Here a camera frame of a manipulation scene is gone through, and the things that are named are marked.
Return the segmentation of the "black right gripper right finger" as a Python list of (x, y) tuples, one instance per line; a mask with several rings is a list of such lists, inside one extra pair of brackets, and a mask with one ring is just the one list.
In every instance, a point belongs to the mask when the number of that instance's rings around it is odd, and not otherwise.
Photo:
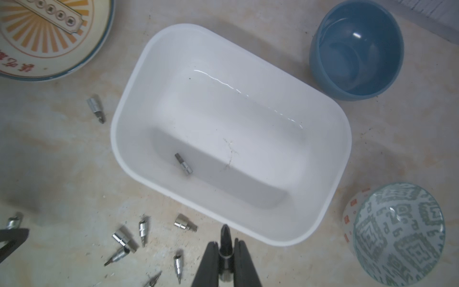
[(262, 287), (247, 245), (239, 239), (234, 244), (234, 287)]

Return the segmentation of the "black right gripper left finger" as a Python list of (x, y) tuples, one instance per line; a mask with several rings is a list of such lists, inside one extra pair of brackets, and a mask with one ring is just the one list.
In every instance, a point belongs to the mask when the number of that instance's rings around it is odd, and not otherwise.
[(209, 242), (202, 256), (192, 287), (219, 287), (219, 248)]

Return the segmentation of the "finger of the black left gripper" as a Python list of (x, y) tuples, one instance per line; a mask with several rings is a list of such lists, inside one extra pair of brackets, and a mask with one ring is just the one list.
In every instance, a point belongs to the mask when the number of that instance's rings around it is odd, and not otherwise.
[(1, 247), (0, 263), (10, 256), (18, 247), (25, 243), (29, 236), (29, 229), (14, 228), (1, 230), (1, 242), (6, 244)]

